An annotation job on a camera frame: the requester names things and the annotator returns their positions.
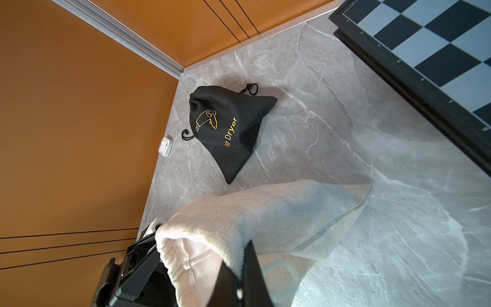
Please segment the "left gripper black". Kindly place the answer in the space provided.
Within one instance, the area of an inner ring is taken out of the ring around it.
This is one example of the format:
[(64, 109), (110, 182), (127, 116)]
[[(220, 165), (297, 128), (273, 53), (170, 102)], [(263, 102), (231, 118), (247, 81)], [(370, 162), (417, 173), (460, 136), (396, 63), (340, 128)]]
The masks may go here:
[[(156, 219), (130, 245), (120, 264), (112, 258), (104, 268), (92, 306), (176, 306), (175, 287), (161, 261), (155, 239), (163, 222)], [(239, 280), (222, 262), (207, 307), (238, 307)]]

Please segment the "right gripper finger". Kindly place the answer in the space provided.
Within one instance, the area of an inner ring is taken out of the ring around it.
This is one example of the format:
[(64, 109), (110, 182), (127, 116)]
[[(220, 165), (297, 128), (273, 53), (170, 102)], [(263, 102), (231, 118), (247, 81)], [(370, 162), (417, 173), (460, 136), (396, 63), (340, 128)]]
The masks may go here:
[(268, 293), (252, 241), (250, 241), (245, 248), (244, 265), (240, 284), (242, 289), (242, 299), (240, 300), (242, 306), (274, 306)]

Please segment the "beige drawstring bag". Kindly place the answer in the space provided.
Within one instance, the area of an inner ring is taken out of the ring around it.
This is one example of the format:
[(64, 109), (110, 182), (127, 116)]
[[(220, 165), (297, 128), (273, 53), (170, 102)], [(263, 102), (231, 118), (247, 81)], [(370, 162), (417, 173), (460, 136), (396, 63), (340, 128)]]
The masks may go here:
[(177, 304), (205, 306), (221, 265), (241, 277), (252, 243), (273, 305), (291, 306), (308, 271), (357, 221), (370, 189), (298, 180), (193, 200), (155, 235)]

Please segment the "black cloth bag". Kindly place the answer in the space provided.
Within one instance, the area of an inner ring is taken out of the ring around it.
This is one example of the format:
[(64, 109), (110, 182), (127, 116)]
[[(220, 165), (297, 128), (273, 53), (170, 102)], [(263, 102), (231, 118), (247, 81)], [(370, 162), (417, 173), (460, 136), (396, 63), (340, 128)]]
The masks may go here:
[(189, 97), (189, 123), (181, 138), (196, 138), (212, 155), (227, 184), (251, 157), (263, 118), (277, 98), (252, 92), (256, 83), (234, 92), (220, 86), (200, 86)]

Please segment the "white earbuds case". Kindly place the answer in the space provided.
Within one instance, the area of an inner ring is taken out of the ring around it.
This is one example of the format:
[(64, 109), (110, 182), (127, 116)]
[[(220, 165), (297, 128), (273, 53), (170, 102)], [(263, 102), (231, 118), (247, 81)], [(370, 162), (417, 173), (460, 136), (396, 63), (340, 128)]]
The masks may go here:
[(159, 145), (158, 152), (162, 157), (168, 157), (173, 146), (173, 139), (170, 137), (163, 137)]

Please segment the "black white chessboard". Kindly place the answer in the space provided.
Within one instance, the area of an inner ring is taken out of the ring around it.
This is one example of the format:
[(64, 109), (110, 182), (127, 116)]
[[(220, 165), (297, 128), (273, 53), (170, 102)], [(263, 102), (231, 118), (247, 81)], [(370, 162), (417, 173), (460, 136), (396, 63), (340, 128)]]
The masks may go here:
[(490, 2), (345, 1), (335, 36), (490, 172)]

